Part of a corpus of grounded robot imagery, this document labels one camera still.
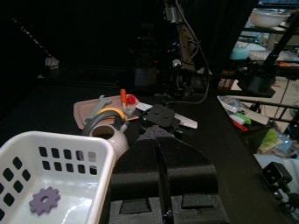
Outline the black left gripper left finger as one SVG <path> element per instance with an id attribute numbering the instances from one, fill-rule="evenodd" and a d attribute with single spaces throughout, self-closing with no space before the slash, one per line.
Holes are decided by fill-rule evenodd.
<path id="1" fill-rule="evenodd" d="M 154 139 L 162 134 L 156 125 L 150 127 L 116 161 L 110 178 L 108 224 L 162 224 L 154 153 Z"/>

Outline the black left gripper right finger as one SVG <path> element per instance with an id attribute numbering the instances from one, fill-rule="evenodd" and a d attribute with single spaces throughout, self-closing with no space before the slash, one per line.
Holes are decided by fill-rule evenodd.
<path id="1" fill-rule="evenodd" d="M 162 224 L 229 224 L 217 173 L 198 150 L 173 137 L 156 138 Z"/>

